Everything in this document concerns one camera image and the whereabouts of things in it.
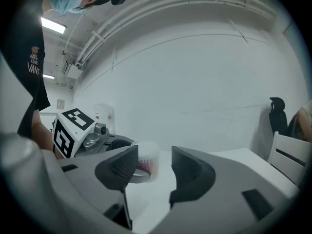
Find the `white chair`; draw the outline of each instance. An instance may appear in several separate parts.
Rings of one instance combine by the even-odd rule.
[[[311,154],[311,143],[275,132],[268,163],[298,186],[310,162]]]

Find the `seated person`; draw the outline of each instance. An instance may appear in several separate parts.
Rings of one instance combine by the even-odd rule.
[[[297,112],[292,136],[312,143],[312,100]]]

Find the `chair headrest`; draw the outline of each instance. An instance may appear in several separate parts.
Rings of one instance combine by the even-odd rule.
[[[285,109],[285,102],[279,97],[271,97],[271,112],[280,113]]]

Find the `neck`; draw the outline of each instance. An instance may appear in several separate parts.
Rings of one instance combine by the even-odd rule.
[[[43,0],[42,1],[42,10],[43,10],[44,14],[49,12],[49,11],[51,11],[51,10],[53,10],[51,5],[50,5],[49,0]]]

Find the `white wall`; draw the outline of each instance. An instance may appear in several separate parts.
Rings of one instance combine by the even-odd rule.
[[[46,128],[52,129],[56,114],[71,109],[72,92],[68,87],[57,86],[53,83],[45,82],[44,85],[51,106],[40,111],[40,118]],[[65,100],[64,110],[57,110],[58,99]]]
[[[247,147],[266,159],[273,140],[269,97],[285,100],[289,120],[308,100],[302,72],[267,33],[272,28],[267,19],[227,5],[154,13],[94,54],[73,105],[92,114],[95,104],[111,104],[116,134],[155,140],[163,150]]]

